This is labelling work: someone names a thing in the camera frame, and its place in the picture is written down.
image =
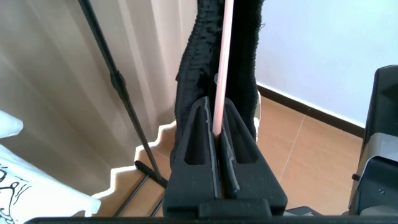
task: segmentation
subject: black baseboard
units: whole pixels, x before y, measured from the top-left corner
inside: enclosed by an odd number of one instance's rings
[[[279,93],[276,93],[276,92],[269,90],[267,88],[264,88],[262,86],[258,86],[258,90],[259,90],[261,96],[268,98],[272,101],[275,101],[277,103],[280,103],[288,108],[291,108],[295,111],[298,111],[302,114],[305,114],[307,116],[315,118],[319,121],[322,121],[326,124],[329,124],[333,127],[336,127],[343,131],[346,131],[346,132],[353,134],[355,136],[358,136],[360,138],[363,138],[363,136],[364,136],[365,130],[362,127],[359,127],[355,124],[347,122],[343,119],[336,118],[335,116],[332,116],[332,115],[324,113],[320,110],[314,109],[314,108],[307,106],[303,103],[300,103],[298,101],[292,100],[286,96],[283,96]]]

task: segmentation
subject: curtain fold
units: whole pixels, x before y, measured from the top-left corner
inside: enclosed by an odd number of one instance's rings
[[[174,120],[175,75],[195,0],[91,2],[148,141]],[[78,1],[0,2],[0,109],[23,120],[0,140],[83,193],[109,188],[141,145]]]

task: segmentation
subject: white wall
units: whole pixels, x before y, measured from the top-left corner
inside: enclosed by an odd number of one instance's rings
[[[260,85],[364,127],[377,68],[398,63],[396,0],[266,0]]]

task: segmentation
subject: pink rod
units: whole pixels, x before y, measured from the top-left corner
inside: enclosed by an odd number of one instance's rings
[[[229,45],[231,43],[233,9],[234,9],[234,1],[226,0],[224,8],[223,35],[221,38],[220,63],[218,65],[216,102],[215,102],[214,117],[213,117],[213,134],[216,139],[218,139],[218,137],[221,134],[221,126],[223,122],[225,88],[226,88],[226,77],[228,72]]]

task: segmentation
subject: black cloth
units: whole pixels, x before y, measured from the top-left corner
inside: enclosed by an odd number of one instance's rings
[[[253,138],[256,129],[253,118],[257,105],[257,84],[254,76],[256,48],[261,25],[263,0],[235,0],[231,47],[229,53],[226,97],[235,105]],[[220,59],[224,1],[198,0],[198,14],[188,45],[183,53],[176,80],[175,117],[177,131],[170,165],[182,138],[192,104],[209,96],[214,108],[215,74]]]

